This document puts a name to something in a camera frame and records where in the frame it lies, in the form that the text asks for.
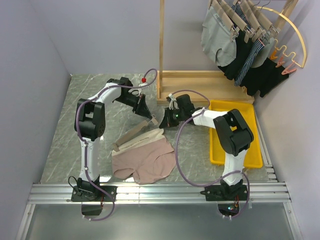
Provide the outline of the pink and cream underwear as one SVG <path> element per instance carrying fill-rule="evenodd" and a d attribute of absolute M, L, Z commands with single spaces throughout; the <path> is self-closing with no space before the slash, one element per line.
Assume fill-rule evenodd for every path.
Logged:
<path fill-rule="evenodd" d="M 133 177 L 140 185 L 168 177 L 176 166 L 175 150 L 160 128 L 133 138 L 111 155 L 113 175 L 122 180 Z"/>

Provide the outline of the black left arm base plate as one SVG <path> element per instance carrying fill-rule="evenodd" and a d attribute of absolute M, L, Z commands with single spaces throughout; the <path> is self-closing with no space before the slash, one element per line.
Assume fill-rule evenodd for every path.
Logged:
<path fill-rule="evenodd" d="M 100 187 L 105 192 L 107 192 L 110 197 L 100 190 L 94 188 L 94 192 L 79 190 L 75 187 L 75 190 L 72 192 L 71 201 L 72 202 L 112 202 L 116 200 L 117 195 L 117 186 L 113 185 L 103 185 Z"/>

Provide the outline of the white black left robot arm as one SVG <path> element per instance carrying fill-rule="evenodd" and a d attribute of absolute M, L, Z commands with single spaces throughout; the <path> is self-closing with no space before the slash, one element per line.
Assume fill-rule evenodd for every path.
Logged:
<path fill-rule="evenodd" d="M 117 101 L 131 107 L 138 116 L 151 121 L 155 119 L 146 104 L 146 95 L 134 95 L 131 89 L 138 87 L 127 77 L 111 78 L 94 96 L 77 102 L 74 129 L 81 144 L 81 170 L 76 184 L 78 194 L 89 201 L 96 201 L 101 195 L 98 155 L 106 128 L 106 106 Z"/>

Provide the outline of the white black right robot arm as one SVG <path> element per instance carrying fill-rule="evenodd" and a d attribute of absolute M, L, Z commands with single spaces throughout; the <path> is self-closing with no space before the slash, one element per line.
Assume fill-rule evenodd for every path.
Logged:
<path fill-rule="evenodd" d="M 209 110 L 195 107 L 188 94 L 174 97 L 172 93 L 166 100 L 161 129 L 173 128 L 182 123 L 215 129 L 219 144 L 225 152 L 223 178 L 219 180 L 219 191 L 226 200 L 233 199 L 243 186 L 245 156 L 254 140 L 253 132 L 237 109 L 229 111 Z"/>

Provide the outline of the beige clip hanger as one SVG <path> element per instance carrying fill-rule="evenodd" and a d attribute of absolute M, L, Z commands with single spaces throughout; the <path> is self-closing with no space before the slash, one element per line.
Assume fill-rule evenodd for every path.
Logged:
<path fill-rule="evenodd" d="M 123 144 L 127 143 L 131 139 L 135 137 L 144 127 L 147 127 L 150 123 L 153 123 L 154 125 L 158 124 L 158 121 L 156 119 L 156 116 L 154 114 L 151 115 L 151 119 L 149 120 L 143 120 L 135 127 L 131 128 L 127 133 L 122 135 L 119 139 L 117 139 L 113 144 L 112 148 L 115 152 L 119 152 L 119 147 Z"/>

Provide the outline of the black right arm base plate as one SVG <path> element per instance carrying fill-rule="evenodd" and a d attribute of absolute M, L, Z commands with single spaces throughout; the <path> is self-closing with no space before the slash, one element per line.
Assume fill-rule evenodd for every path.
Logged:
<path fill-rule="evenodd" d="M 249 190 L 244 184 L 240 186 L 211 185 L 205 187 L 200 194 L 205 196 L 207 202 L 245 201 Z"/>

